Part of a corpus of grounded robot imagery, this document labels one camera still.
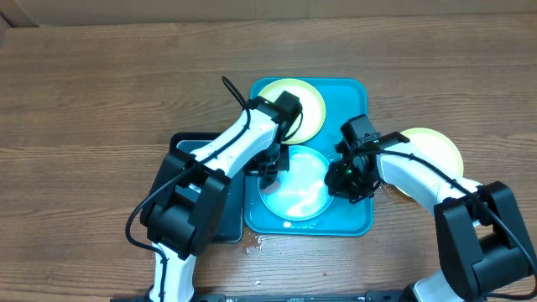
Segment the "light blue plate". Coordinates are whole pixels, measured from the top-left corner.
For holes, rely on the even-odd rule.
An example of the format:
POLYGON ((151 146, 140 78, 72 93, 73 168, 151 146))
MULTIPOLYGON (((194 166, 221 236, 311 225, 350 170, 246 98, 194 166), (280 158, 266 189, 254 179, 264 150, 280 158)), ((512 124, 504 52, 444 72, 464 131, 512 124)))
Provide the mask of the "light blue plate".
POLYGON ((278 172, 280 187, 271 195, 260 192, 263 203, 276 215, 292 221, 319 216, 332 202, 324 178, 328 160, 318 151, 301 145, 289 147, 290 167, 278 172))

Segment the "orange green scrub sponge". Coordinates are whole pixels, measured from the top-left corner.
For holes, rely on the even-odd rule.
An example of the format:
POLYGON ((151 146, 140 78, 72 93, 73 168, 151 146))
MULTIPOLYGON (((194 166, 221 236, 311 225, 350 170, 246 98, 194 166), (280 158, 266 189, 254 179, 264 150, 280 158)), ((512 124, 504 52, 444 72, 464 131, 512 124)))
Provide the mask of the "orange green scrub sponge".
POLYGON ((261 179, 260 192, 265 195, 271 195, 277 191, 280 187, 280 183, 277 179, 261 179))

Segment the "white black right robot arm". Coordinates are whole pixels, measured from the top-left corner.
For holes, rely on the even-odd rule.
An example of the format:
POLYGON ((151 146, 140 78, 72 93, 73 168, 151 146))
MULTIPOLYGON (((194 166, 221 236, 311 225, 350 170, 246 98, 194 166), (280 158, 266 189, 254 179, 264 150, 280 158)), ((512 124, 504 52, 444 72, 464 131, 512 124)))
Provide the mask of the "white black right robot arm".
POLYGON ((435 219, 440 270, 409 284, 400 301, 528 300, 502 294, 506 285, 536 275, 536 255, 513 192, 482 185, 434 160, 432 148, 395 132, 342 135, 342 158, 325 177, 330 194, 356 204, 382 184, 396 186, 435 219))

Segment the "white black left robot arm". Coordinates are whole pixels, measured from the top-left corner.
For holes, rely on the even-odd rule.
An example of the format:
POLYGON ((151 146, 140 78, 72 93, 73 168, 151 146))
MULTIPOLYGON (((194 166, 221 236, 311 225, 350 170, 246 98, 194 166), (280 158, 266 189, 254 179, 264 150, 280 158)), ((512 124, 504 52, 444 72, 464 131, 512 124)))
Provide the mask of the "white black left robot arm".
POLYGON ((287 170, 281 144, 297 132, 300 99, 283 91, 275 101, 240 101, 240 118, 217 138, 189 153, 171 148, 148 198, 140 206, 157 266, 149 301, 189 301, 196 258, 219 227, 232 178, 244 167, 254 175, 287 170))

